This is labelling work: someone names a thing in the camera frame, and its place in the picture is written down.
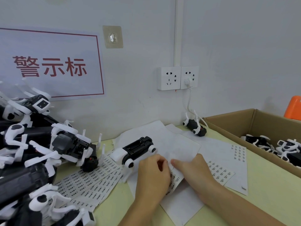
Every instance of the orange object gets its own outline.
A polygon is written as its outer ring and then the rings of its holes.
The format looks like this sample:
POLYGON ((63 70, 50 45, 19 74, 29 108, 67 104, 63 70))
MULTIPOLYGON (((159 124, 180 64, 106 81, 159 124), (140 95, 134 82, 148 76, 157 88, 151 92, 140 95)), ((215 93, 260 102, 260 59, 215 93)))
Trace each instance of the orange object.
POLYGON ((301 121, 301 96, 293 96, 284 117, 301 121))

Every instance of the cardboard box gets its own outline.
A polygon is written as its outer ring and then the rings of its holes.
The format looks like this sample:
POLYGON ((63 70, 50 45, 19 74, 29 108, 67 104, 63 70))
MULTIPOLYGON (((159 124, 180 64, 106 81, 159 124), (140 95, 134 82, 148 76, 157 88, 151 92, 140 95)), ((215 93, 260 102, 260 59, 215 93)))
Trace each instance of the cardboard box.
POLYGON ((301 122, 257 109, 247 109, 206 117, 204 120, 209 128, 301 178, 301 169, 240 138, 246 134, 257 137, 264 135, 271 139, 269 143, 274 147, 278 146, 278 140, 296 139, 301 142, 301 122))

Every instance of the chinese characters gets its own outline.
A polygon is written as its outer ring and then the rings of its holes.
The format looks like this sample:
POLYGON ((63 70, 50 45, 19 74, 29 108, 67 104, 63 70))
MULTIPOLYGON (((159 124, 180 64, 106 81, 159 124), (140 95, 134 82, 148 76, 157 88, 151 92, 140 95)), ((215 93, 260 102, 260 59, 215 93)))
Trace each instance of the chinese characters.
MULTIPOLYGON (((17 65, 17 68, 21 70, 22 77, 40 76, 37 70, 40 68, 40 65, 37 64, 37 58, 14 56, 13 59, 15 59, 14 63, 17 65)), ((70 57, 68 57, 67 61, 63 62, 59 58, 43 58, 43 61, 42 67, 45 67, 43 71, 44 75, 49 74, 51 77, 55 77, 59 73, 63 75, 70 73, 71 76, 87 74, 85 70, 86 64, 83 63, 84 59, 73 59, 71 61, 70 57)))

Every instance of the red border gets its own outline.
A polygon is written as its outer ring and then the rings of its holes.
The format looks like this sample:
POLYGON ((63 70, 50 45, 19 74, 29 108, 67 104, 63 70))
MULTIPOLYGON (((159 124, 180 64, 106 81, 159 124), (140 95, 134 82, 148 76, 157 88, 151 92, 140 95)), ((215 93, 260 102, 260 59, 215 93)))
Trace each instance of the red border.
POLYGON ((99 67, 100 67, 100 76, 101 76, 101 83, 102 83, 102 91, 103 91, 103 93, 99 93, 99 94, 83 94, 83 95, 68 95, 68 96, 54 96, 52 98, 76 97, 76 96, 91 96, 91 95, 104 95, 102 71, 101 71, 101 64, 100 64, 100 53, 99 53, 98 39, 97 39, 96 35, 75 34, 75 33, 65 33, 65 32, 47 32, 47 31, 25 30, 25 29, 7 29, 7 28, 0 28, 0 30, 12 30, 12 31, 23 31, 23 32, 42 32, 42 33, 52 33, 52 34, 80 35, 80 36, 94 36, 94 37, 96 37, 97 50, 98 50, 98 59, 99 59, 99 67))

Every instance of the hand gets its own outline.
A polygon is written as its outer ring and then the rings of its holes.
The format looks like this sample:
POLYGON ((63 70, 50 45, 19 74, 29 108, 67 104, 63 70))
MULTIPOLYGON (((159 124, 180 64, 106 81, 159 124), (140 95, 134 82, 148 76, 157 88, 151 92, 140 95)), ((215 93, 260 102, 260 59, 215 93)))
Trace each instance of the hand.
POLYGON ((220 186, 220 184, 214 180, 201 154, 197 154, 191 162, 172 159, 171 164, 183 173, 186 181, 205 204, 209 196, 208 194, 212 192, 212 189, 220 186))
POLYGON ((170 184, 167 160, 153 155, 139 162, 135 202, 155 210, 166 195, 170 184))

